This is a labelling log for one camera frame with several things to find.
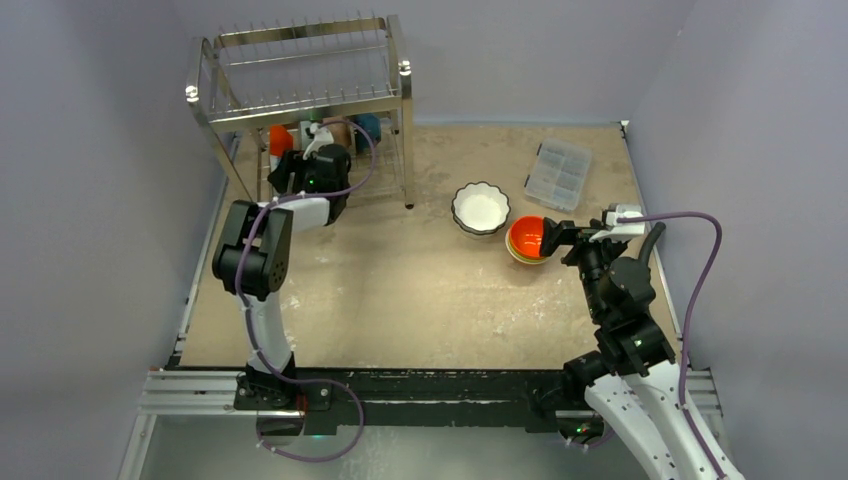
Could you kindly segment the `lime green bowl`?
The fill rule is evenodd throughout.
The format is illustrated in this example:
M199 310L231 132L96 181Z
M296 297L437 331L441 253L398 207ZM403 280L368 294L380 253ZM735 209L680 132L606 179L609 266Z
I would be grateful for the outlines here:
M540 265L540 264L543 264L543 263L545 263L549 260L549 257L535 258L535 257L524 256L513 245L512 241L511 241L511 233L512 233L512 230L509 229L504 236L504 243L505 243L505 246L506 246L506 250L508 251L508 253L512 256L512 258L515 261L517 261L519 263L526 264L526 265Z

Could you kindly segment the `white fluted bowl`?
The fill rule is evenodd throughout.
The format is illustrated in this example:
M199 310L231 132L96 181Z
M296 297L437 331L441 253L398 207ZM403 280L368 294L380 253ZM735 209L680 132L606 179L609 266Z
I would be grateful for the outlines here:
M471 228L471 227L465 225L462 222L459 222L457 224L457 227L459 228L459 230L462 232L463 235L467 236L468 238L472 238L472 239L490 238L490 237L495 236L498 233L501 233L502 230L503 230L502 225L500 225L498 228L477 230L477 229L474 229L474 228Z
M477 229L498 228L511 213L509 197L496 185L485 181L468 183L458 189L451 201L454 223Z

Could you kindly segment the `teal blue bowl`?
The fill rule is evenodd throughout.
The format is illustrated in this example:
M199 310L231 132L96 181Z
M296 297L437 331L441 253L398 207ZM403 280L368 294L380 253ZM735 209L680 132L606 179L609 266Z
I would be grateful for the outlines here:
M355 149L358 154L370 150L371 146L377 146L381 142L381 122L374 113L358 114L351 117L351 121L362 129L370 140L359 131L354 133Z

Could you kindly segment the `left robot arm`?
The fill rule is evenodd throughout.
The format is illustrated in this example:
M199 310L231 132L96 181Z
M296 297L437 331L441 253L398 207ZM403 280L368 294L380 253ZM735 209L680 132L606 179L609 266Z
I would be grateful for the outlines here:
M296 408L304 398L279 291L293 235L335 223L346 208L350 168L350 153L332 140L286 150L269 177L280 197L268 203L238 200L230 207L212 271L246 316L250 354L237 379L239 410Z

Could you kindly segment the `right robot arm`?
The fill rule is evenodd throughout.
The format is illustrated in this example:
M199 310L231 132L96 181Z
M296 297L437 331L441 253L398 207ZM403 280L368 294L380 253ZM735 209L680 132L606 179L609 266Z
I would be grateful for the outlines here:
M709 222L715 236L674 347L650 313L656 298L650 259L666 221L683 218ZM568 247L561 262L578 270L597 327L596 350L564 366L563 397L597 412L652 479L743 476L687 388L691 317L722 239L719 221L695 211L645 215L638 206L613 204L588 226L542 221L540 255Z

